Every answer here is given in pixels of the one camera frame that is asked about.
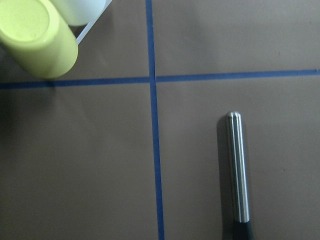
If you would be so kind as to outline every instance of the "yellow cup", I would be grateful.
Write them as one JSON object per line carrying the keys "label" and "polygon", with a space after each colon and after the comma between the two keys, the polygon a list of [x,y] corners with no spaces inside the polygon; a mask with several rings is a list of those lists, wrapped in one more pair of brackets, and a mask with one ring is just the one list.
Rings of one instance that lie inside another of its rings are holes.
{"label": "yellow cup", "polygon": [[78,57],[75,36],[49,0],[0,0],[0,41],[39,78],[65,74]]}

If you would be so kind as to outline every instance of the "black handle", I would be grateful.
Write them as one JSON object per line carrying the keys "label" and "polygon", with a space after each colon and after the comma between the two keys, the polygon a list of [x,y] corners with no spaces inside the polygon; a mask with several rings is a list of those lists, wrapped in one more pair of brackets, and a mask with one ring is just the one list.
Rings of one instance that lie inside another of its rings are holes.
{"label": "black handle", "polygon": [[233,240],[254,240],[251,222],[233,222]]}

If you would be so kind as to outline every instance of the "vertical blue line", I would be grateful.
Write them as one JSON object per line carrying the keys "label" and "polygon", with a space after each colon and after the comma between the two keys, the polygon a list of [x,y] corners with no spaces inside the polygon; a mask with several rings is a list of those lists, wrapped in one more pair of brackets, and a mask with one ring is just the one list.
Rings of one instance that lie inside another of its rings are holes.
{"label": "vertical blue line", "polygon": [[153,159],[155,177],[156,213],[158,222],[158,239],[165,239],[164,213],[162,203],[161,165],[160,165],[160,145],[159,145],[159,125],[158,125],[158,101],[156,85],[156,65],[155,65],[155,43],[153,29],[152,0],[145,0],[146,28],[149,56],[149,77],[150,77],[150,98],[151,98],[151,118],[152,118],[152,138],[153,138]]}

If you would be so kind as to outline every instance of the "horizontal blue line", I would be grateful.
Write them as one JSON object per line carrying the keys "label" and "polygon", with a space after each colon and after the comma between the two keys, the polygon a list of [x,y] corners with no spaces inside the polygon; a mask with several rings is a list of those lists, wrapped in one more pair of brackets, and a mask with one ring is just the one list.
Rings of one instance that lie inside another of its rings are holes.
{"label": "horizontal blue line", "polygon": [[0,83],[0,89],[33,89],[33,88],[57,88],[72,86],[93,86],[112,84],[139,84],[149,83],[149,77],[124,77],[124,78],[101,78],[83,80],[48,80],[48,81],[27,81]]}
{"label": "horizontal blue line", "polygon": [[235,73],[212,73],[197,75],[172,75],[157,76],[157,82],[183,82],[202,80],[223,80],[223,79],[249,79],[249,78],[274,78],[320,75],[320,70],[288,70],[288,71],[258,71],[258,72],[235,72]]}

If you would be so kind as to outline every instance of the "silver metal rod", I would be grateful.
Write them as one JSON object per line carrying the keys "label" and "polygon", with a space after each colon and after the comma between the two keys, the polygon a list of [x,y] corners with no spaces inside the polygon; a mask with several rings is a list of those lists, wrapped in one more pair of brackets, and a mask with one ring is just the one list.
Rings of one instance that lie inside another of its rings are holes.
{"label": "silver metal rod", "polygon": [[250,213],[241,114],[237,111],[229,112],[226,125],[231,163],[233,217],[239,223],[247,223]]}

